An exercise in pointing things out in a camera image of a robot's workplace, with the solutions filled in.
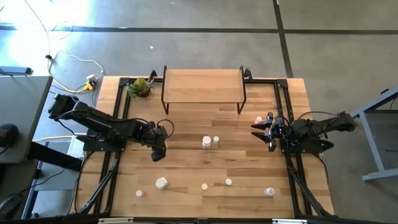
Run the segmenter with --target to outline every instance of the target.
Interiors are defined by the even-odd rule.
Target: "small container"
[[[227,179],[225,180],[225,185],[231,186],[231,185],[232,185],[232,180],[229,179],[229,178],[227,178]]]
[[[218,144],[218,140],[220,140],[220,138],[218,136],[214,136],[213,138],[213,144]]]
[[[274,196],[275,190],[272,187],[266,188],[264,190],[264,195],[265,196]]]
[[[202,145],[204,149],[209,149],[211,146],[211,137],[209,136],[203,137]]]
[[[202,190],[207,190],[207,188],[208,188],[207,184],[202,184],[202,185],[201,185],[201,189],[202,189]]]
[[[136,191],[136,196],[137,197],[143,197],[145,195],[145,193],[142,190],[137,190]]]
[[[169,183],[167,182],[166,178],[164,178],[164,177],[161,177],[161,178],[157,179],[157,180],[156,180],[156,183],[155,183],[156,187],[157,187],[159,190],[165,189],[165,188],[167,187],[168,184],[169,184]]]

